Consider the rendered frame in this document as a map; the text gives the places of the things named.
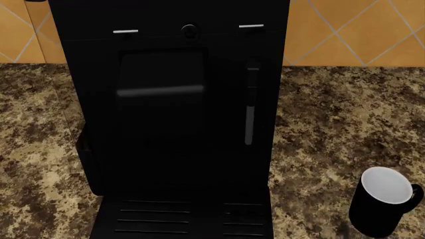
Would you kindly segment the black steam wand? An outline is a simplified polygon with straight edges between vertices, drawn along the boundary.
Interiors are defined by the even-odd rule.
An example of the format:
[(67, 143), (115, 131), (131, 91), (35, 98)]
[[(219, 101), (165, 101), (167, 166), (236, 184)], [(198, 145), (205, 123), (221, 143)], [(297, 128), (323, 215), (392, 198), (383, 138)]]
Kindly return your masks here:
[(261, 64), (256, 59), (248, 59), (246, 64), (247, 81), (246, 81), (246, 121), (245, 121), (245, 145), (251, 145), (254, 133), (254, 112), (256, 105), (258, 73)]

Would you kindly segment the black drip tray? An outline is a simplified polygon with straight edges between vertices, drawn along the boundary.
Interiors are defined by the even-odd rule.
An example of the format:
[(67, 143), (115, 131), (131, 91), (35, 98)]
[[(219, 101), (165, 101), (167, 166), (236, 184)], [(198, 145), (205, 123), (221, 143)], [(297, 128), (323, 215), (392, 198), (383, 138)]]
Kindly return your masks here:
[(106, 195), (89, 239), (274, 239), (268, 189)]

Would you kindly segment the black coffee machine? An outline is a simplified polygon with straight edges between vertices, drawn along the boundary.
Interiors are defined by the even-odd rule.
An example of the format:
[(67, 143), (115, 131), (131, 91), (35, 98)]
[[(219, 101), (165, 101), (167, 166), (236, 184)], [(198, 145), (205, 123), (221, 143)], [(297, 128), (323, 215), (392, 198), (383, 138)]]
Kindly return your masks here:
[[(91, 191), (268, 189), (289, 0), (48, 0), (85, 119), (76, 143)], [(194, 24), (197, 40), (181, 28)], [(201, 94), (122, 98), (123, 55), (199, 49)], [(245, 145), (248, 59), (258, 73)]]

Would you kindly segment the black coffee dispenser spout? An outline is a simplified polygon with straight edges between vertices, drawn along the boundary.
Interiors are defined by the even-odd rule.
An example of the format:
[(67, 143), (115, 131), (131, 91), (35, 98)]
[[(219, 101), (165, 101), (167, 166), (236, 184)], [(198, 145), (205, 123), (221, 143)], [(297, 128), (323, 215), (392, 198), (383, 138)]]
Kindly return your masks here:
[(122, 98), (201, 94), (205, 89), (204, 61), (199, 49), (123, 55), (116, 94)]

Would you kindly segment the black mug white inside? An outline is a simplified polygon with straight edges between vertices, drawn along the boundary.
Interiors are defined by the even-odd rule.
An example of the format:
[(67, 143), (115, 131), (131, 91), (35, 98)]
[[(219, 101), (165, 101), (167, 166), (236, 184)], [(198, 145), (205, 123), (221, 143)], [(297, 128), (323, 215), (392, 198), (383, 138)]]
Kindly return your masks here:
[(371, 167), (359, 179), (349, 208), (351, 224), (371, 238), (386, 238), (404, 214), (425, 197), (420, 185), (412, 184), (398, 171)]

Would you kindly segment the round black machine knob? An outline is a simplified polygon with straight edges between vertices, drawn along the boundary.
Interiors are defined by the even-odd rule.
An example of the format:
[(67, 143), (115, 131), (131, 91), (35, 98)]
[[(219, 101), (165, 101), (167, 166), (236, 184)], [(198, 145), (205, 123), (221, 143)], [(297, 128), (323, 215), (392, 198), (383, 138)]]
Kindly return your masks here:
[(181, 34), (186, 40), (197, 40), (201, 34), (200, 29), (194, 24), (187, 24), (181, 28)]

